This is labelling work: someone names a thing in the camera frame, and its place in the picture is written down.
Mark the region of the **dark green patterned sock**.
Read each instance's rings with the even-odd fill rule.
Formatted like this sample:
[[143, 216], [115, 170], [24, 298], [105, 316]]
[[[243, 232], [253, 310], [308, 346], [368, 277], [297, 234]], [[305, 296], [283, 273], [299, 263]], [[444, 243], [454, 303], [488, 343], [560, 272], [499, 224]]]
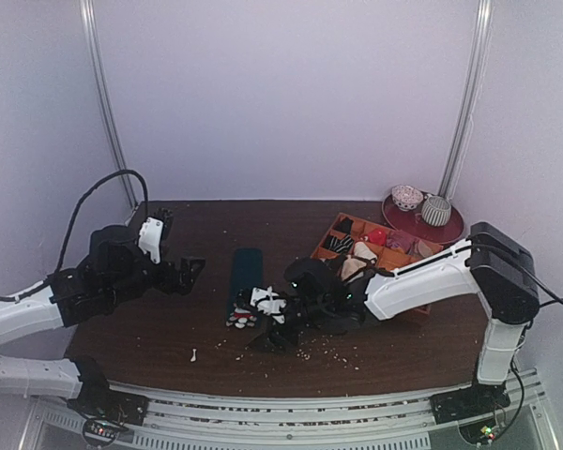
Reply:
[[236, 298], [242, 291], [251, 289], [263, 282], [263, 252], [259, 248], [239, 248], [234, 252], [229, 295], [226, 303], [225, 325], [228, 328], [257, 328], [260, 319], [250, 311], [238, 307]]

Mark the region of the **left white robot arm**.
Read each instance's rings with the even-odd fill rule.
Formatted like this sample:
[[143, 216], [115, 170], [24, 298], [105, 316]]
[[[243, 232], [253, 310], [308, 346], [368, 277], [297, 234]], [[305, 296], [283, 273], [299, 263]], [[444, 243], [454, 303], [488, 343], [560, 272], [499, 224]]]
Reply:
[[[107, 226], [91, 234], [88, 255], [77, 266], [58, 268], [21, 292], [0, 296], [0, 346], [109, 315], [149, 290], [190, 293], [205, 260], [163, 260], [162, 232], [162, 222], [155, 219], [139, 232], [123, 225]], [[81, 401], [96, 416], [106, 416], [116, 406], [109, 382], [91, 358], [34, 360], [0, 355], [0, 395]]]

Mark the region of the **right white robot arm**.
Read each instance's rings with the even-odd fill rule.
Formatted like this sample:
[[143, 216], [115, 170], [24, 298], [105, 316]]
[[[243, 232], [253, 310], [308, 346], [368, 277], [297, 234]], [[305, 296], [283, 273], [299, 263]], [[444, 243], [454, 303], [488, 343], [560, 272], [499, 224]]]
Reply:
[[483, 413], [498, 398], [498, 385], [540, 311], [531, 253], [487, 222], [452, 246], [387, 270], [372, 252], [352, 249], [333, 258], [303, 258], [284, 272], [290, 292], [252, 286], [236, 294], [237, 308], [266, 321], [255, 345], [283, 352], [297, 345], [305, 326], [343, 334], [460, 295], [477, 296], [489, 321], [474, 381], [462, 396], [469, 413]]

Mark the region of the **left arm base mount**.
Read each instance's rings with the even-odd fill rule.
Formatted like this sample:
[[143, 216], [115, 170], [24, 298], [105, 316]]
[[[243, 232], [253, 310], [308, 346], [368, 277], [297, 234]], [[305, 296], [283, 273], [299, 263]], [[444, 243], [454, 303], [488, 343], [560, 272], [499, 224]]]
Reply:
[[86, 390], [67, 406], [83, 418], [81, 435], [91, 449], [104, 449], [144, 423], [149, 399], [112, 389]]

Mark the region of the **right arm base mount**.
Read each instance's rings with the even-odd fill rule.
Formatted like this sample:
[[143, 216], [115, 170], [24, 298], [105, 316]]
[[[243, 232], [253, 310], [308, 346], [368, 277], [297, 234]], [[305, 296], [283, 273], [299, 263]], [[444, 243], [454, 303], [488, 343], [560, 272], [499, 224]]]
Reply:
[[458, 422], [464, 441], [482, 446], [498, 437], [501, 425], [497, 414], [505, 415], [511, 401], [504, 385], [475, 384], [433, 395], [430, 403], [437, 425]]

